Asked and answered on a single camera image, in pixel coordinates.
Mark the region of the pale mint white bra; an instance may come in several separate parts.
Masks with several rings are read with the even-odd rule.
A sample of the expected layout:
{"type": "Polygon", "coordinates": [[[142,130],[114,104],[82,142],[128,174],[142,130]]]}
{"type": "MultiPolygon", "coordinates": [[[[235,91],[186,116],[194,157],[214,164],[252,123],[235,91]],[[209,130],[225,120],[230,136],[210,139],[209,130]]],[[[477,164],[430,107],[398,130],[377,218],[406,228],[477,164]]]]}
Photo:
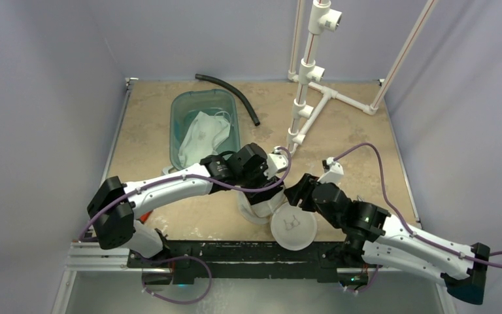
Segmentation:
{"type": "Polygon", "coordinates": [[[190,124],[178,151],[182,167],[216,154],[218,147],[229,137],[231,116],[226,111],[209,115],[199,111],[190,124]]]}

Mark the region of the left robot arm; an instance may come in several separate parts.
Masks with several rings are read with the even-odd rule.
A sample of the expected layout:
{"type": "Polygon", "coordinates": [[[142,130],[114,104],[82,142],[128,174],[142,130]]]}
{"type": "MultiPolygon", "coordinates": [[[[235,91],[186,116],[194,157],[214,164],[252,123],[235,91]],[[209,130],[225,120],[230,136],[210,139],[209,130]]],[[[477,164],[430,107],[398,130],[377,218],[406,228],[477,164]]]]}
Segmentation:
{"type": "Polygon", "coordinates": [[[109,177],[101,184],[87,207],[92,241],[103,250],[130,249],[154,268],[169,258],[167,240],[159,230],[145,226],[139,218],[159,207],[196,196],[235,190],[250,205],[279,196],[292,166],[292,154],[285,147],[265,152],[250,143],[237,152],[211,154],[185,169],[143,181],[123,183],[109,177]]]}

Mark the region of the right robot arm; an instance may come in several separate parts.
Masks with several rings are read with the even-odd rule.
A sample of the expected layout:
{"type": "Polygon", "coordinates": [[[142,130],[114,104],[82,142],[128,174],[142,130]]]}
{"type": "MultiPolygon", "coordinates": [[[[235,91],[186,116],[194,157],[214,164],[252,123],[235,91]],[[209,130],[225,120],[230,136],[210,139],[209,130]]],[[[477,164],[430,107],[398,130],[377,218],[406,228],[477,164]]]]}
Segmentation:
{"type": "Polygon", "coordinates": [[[348,266],[388,266],[431,279],[452,297],[480,305],[486,287],[490,248],[462,245],[431,235],[372,203],[350,199],[334,183],[320,183],[308,173],[285,190],[290,205],[318,213],[341,230],[341,244],[322,253],[348,266]]]}

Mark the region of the teal transparent plastic tub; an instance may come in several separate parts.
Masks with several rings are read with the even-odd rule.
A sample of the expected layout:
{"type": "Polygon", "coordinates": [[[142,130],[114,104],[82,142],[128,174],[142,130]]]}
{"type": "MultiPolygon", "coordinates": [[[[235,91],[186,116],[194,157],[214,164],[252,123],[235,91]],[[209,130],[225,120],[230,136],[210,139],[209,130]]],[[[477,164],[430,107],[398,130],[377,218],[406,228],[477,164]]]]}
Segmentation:
{"type": "Polygon", "coordinates": [[[176,169],[185,168],[180,165],[178,151],[190,124],[199,111],[209,115],[226,111],[231,116],[229,137],[218,147],[216,154],[225,151],[235,152],[241,148],[239,121],[233,96],[220,89],[185,92],[177,96],[171,105],[170,160],[176,169]]]}

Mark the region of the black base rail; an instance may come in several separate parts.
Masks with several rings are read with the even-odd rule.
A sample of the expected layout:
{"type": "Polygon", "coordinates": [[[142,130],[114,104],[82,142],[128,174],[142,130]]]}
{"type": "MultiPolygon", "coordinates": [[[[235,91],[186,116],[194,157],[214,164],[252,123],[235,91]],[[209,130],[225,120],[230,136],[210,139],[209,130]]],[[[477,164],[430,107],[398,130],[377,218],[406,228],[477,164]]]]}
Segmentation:
{"type": "Polygon", "coordinates": [[[341,242],[314,242],[289,251],[275,241],[172,240],[168,249],[145,260],[130,251],[129,268],[145,271],[163,268],[175,284],[192,284],[197,278],[313,279],[362,287],[373,277],[375,265],[344,252],[341,242]]]}

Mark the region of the white PVC pipe frame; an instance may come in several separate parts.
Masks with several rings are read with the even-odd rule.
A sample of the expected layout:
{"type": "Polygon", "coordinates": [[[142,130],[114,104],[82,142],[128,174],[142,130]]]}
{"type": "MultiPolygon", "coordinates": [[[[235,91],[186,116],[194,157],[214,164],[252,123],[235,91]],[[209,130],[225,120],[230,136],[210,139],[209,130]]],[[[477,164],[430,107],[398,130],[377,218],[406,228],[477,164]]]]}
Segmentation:
{"type": "Polygon", "coordinates": [[[297,91],[292,103],[292,122],[288,128],[286,139],[287,148],[291,154],[294,154],[297,148],[303,144],[310,128],[331,99],[336,99],[371,116],[377,113],[384,96],[404,64],[437,3],[437,1],[427,1],[425,3],[392,67],[385,79],[382,80],[377,95],[370,104],[365,104],[321,84],[326,70],[316,64],[318,45],[323,32],[334,32],[337,30],[343,16],[342,12],[333,9],[331,1],[312,2],[307,26],[308,36],[303,57],[299,60],[297,57],[300,35],[302,27],[305,25],[305,2],[297,2],[292,52],[290,54],[288,69],[288,80],[297,83],[297,91]]]}

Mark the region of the red handled adjustable wrench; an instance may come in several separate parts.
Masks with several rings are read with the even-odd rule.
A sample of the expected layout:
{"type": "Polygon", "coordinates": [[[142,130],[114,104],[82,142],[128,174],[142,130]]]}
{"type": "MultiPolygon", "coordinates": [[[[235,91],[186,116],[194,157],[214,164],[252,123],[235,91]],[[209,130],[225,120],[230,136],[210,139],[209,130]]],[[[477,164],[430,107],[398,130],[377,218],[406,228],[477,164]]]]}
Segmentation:
{"type": "Polygon", "coordinates": [[[144,224],[148,220],[148,217],[150,216],[151,213],[152,212],[147,212],[143,214],[141,217],[139,217],[137,220],[140,221],[142,224],[144,224]]]}

